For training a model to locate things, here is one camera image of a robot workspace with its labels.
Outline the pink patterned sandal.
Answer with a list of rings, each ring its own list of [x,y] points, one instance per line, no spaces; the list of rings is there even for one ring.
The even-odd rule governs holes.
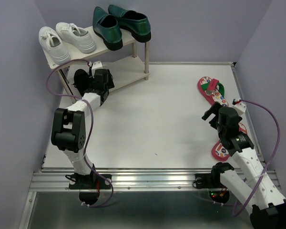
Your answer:
[[[222,106],[229,106],[225,98],[225,87],[219,80],[203,76],[198,81],[197,88],[210,105],[218,102]]]
[[[244,135],[247,134],[246,126],[243,123],[238,123],[238,125],[238,131],[235,125],[222,126],[220,140],[211,150],[214,159],[224,162],[230,157],[230,150],[237,151],[246,146],[246,138],[244,138]]]

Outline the black lace shoe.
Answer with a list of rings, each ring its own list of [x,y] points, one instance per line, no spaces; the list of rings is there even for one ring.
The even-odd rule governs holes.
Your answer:
[[[110,72],[108,72],[108,89],[114,88],[113,76]]]
[[[74,87],[79,91],[81,96],[84,96],[85,92],[90,87],[92,77],[83,69],[78,69],[74,74]]]

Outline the green loafer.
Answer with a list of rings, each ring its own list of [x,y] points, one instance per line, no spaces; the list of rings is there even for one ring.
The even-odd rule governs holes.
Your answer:
[[[129,31],[136,41],[146,43],[151,40],[151,25],[145,14],[116,5],[109,5],[108,12],[117,19],[120,28]]]
[[[118,21],[100,7],[96,7],[93,11],[92,28],[110,51],[117,51],[123,47]]]

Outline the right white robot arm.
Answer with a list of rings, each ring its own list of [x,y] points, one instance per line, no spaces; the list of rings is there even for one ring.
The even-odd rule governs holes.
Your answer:
[[[234,102],[233,107],[214,103],[202,119],[211,114],[209,122],[217,130],[220,142],[230,157],[242,170],[242,180],[229,163],[217,163],[202,178],[205,188],[225,187],[242,204],[240,211],[246,210],[255,229],[286,229],[286,197],[277,190],[257,156],[250,137],[240,131],[240,113],[245,111],[242,100]]]

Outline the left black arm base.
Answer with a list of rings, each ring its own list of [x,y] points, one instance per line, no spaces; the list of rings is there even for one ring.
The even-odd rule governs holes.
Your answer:
[[[110,190],[110,184],[103,178],[95,175],[91,172],[89,175],[79,175],[73,173],[71,175],[65,175],[65,178],[69,181],[70,190],[79,190],[79,200],[82,205],[86,207],[97,207],[101,204],[97,204],[100,198],[101,190]]]

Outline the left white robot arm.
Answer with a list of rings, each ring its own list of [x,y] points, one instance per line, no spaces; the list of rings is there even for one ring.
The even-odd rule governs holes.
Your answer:
[[[56,109],[51,143],[73,165],[74,173],[66,176],[69,189],[93,189],[99,186],[100,178],[84,151],[90,136],[86,133],[85,119],[106,101],[109,90],[114,88],[113,77],[108,69],[96,69],[94,74],[78,69],[74,74],[74,87],[82,98],[67,108]]]

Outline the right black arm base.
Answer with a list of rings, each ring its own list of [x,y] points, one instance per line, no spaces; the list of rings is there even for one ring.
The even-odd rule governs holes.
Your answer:
[[[228,170],[234,171],[234,168],[229,163],[219,162],[212,167],[210,173],[195,174],[192,186],[196,189],[209,189],[209,200],[213,203],[231,206],[231,204],[227,203],[230,198],[228,188],[220,181],[220,175]]]

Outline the white two-tier shoe shelf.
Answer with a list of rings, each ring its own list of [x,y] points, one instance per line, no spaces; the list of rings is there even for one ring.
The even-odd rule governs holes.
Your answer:
[[[99,61],[102,54],[110,53],[113,54],[113,51],[110,51],[102,39],[97,36],[91,27],[87,27],[86,30],[92,36],[95,44],[96,50],[91,53],[82,53],[80,52],[74,45],[64,42],[67,51],[69,52],[72,59],[86,59]],[[134,83],[140,79],[149,79],[149,42],[145,43],[145,60],[142,61],[137,56],[136,44],[137,41],[132,36],[132,34],[122,29],[122,39],[123,39],[123,47],[127,45],[132,46],[132,55],[119,59],[115,62],[105,63],[102,61],[103,68],[110,70],[113,75],[113,83],[114,88],[110,91],[117,90],[122,88],[128,84]],[[74,87],[73,77],[74,73],[77,69],[83,69],[85,71],[89,70],[89,67],[86,62],[72,62],[68,64],[66,67],[60,67],[56,73],[59,76],[59,79],[63,85],[63,88],[67,94],[73,94],[76,96],[80,96],[78,90]]]

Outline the right white sneaker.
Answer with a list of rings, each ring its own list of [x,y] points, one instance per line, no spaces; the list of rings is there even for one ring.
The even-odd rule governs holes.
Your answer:
[[[64,42],[74,45],[82,53],[91,53],[96,49],[90,33],[74,23],[59,22],[55,30]]]

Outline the white sneaker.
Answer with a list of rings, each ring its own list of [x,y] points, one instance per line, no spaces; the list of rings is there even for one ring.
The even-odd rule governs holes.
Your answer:
[[[64,42],[74,45],[82,53],[91,53],[96,49],[90,33],[74,23],[59,22],[55,30]]]
[[[39,31],[39,43],[55,64],[63,64],[71,60],[69,52],[54,29],[42,27]]]

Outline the left white sneaker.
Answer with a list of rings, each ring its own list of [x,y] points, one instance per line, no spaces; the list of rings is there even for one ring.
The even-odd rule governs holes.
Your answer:
[[[39,43],[55,64],[63,64],[71,60],[69,52],[54,29],[42,27],[39,31]]]

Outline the aluminium mounting rail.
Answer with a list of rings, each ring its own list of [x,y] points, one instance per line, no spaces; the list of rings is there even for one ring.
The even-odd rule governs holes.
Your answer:
[[[111,174],[115,192],[195,191],[196,174],[210,169],[99,169],[100,174]],[[70,169],[43,170],[34,173],[29,191],[71,192],[66,174]]]

